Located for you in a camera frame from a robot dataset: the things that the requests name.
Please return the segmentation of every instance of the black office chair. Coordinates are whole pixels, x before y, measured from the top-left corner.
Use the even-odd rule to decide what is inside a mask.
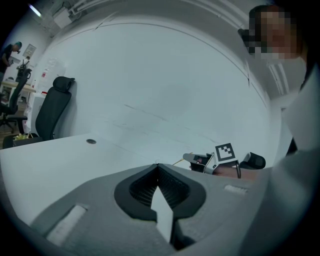
[[[240,168],[249,170],[259,170],[266,167],[266,160],[263,156],[250,152],[248,160],[244,160],[240,163]]]
[[[53,81],[53,87],[49,89],[35,120],[35,129],[38,135],[32,133],[32,138],[17,141],[14,141],[14,137],[17,135],[6,136],[3,140],[2,148],[8,149],[13,146],[53,140],[56,124],[71,99],[71,93],[68,90],[74,80],[74,78],[59,76]],[[24,133],[22,122],[28,119],[26,116],[12,115],[7,118],[17,121],[19,132],[21,134]]]
[[[10,101],[9,101],[9,105],[4,105],[4,104],[0,104],[0,114],[3,114],[3,118],[2,120],[0,120],[0,127],[1,126],[8,126],[9,128],[11,128],[11,133],[14,133],[14,128],[10,125],[10,123],[14,123],[15,125],[17,124],[16,120],[9,120],[7,118],[8,115],[14,115],[17,111],[18,111],[18,98],[19,98],[19,94],[21,93],[22,89],[24,88],[25,84],[27,83],[27,80],[30,78],[31,76],[31,69],[26,69],[23,73],[23,77],[21,78],[20,82],[18,83],[18,85],[16,86]]]

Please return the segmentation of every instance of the ceiling light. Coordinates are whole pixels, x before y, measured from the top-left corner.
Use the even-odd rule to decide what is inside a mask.
[[[34,13],[35,13],[36,15],[38,15],[39,17],[41,17],[40,11],[38,11],[36,8],[34,8],[30,3],[28,3],[28,6],[30,7],[30,9],[31,9],[32,11],[34,11]]]

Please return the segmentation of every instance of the black wire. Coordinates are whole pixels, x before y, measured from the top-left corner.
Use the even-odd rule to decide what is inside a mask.
[[[236,174],[238,176],[238,179],[241,179],[241,169],[238,161],[235,161],[235,168],[236,168]]]

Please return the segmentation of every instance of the desk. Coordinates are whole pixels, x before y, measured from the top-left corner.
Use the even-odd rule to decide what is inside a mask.
[[[92,133],[0,150],[5,189],[27,225],[86,181],[153,163]]]
[[[14,93],[17,85],[18,85],[18,82],[16,82],[16,81],[2,81],[1,86],[0,86],[0,93],[1,93],[2,90],[3,90],[3,87],[9,87],[9,88],[11,88],[11,93],[10,93],[10,97],[9,97],[9,99],[8,99],[8,102],[9,102],[12,94]],[[34,88],[32,88],[32,87],[30,86],[30,84],[25,84],[24,87],[22,88],[22,91],[28,92],[28,98],[27,98],[27,101],[26,101],[26,102],[29,101],[30,93],[35,93],[35,92],[36,92],[36,90],[35,90]]]

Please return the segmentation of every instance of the person's arm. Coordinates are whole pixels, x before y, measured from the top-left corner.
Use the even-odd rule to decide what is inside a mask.
[[[7,55],[5,53],[2,55],[2,61],[7,67],[10,67],[9,62],[7,61]]]
[[[226,167],[219,165],[213,172],[213,175],[228,177],[228,178],[238,178],[237,170],[233,167]],[[258,170],[248,170],[241,168],[241,179],[254,181],[258,175]]]

